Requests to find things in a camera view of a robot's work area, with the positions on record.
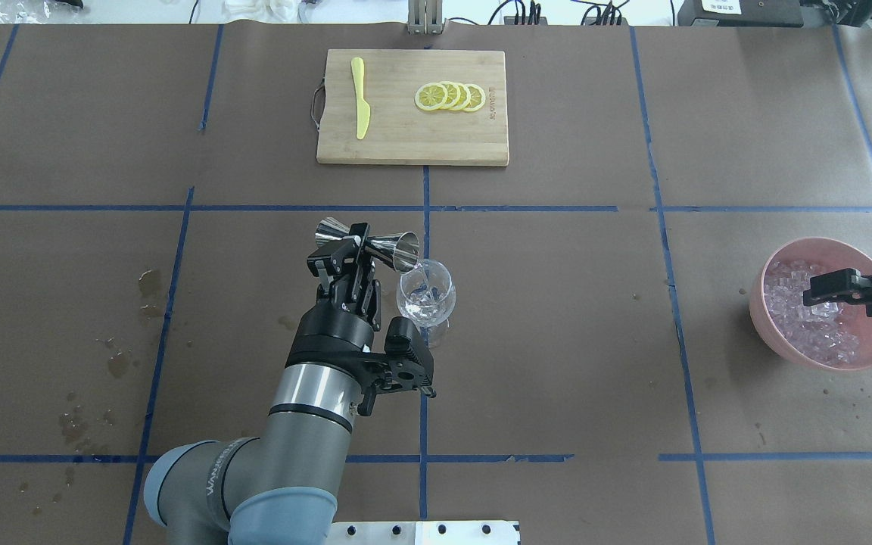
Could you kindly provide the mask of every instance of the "cable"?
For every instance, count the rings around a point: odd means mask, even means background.
[[[509,3],[511,3],[511,2],[515,2],[516,7],[517,7],[518,10],[519,10],[518,13],[517,13],[516,15],[513,15],[513,22],[516,22],[516,21],[519,20],[519,18],[520,18],[520,11],[522,11],[522,13],[523,13],[523,17],[526,17],[526,15],[527,15],[527,6],[526,6],[526,4],[523,3],[523,0],[505,0],[505,2],[503,2],[502,4],[499,4],[499,6],[497,6],[497,9],[494,10],[494,14],[492,14],[492,15],[490,16],[490,20],[487,22],[487,24],[494,24],[494,18],[496,18],[496,15],[500,13],[500,10],[502,10],[503,7],[506,6],[506,4],[509,4]]]

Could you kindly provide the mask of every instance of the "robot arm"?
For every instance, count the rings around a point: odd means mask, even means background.
[[[298,324],[262,438],[202,441],[160,457],[143,500],[170,545],[322,545],[357,415],[378,394],[419,390],[435,397],[433,359],[411,320],[395,317],[385,352],[373,258],[412,269],[411,232],[369,237],[368,224],[325,218],[308,269],[319,279],[315,306]]]

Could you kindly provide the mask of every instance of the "cutting board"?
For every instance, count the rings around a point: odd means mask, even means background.
[[[372,107],[364,139],[356,139],[352,58],[366,62],[366,100]],[[422,111],[416,90],[452,80],[487,91],[479,111]],[[502,51],[329,49],[319,163],[359,165],[505,166],[506,58]]]

